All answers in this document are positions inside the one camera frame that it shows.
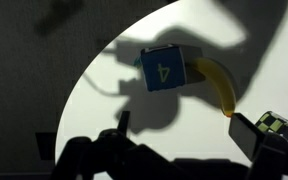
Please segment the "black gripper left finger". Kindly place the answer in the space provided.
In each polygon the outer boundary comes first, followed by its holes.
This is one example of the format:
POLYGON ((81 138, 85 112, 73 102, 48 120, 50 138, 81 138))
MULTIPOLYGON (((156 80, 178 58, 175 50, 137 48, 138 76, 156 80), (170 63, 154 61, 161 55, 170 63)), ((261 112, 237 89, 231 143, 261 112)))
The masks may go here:
POLYGON ((171 180, 170 163, 145 145, 126 137, 130 112, 123 111, 116 128, 105 129, 92 141, 67 141, 52 172, 52 180, 94 180, 106 172, 113 180, 171 180))

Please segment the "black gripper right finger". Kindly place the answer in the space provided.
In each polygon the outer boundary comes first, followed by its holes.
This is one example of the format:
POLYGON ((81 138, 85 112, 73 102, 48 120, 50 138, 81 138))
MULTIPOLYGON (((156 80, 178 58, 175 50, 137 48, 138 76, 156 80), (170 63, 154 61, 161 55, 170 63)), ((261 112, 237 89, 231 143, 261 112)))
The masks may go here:
POLYGON ((282 180, 288 176, 288 140, 260 131, 241 113, 233 113, 229 136, 252 162, 245 180, 282 180))

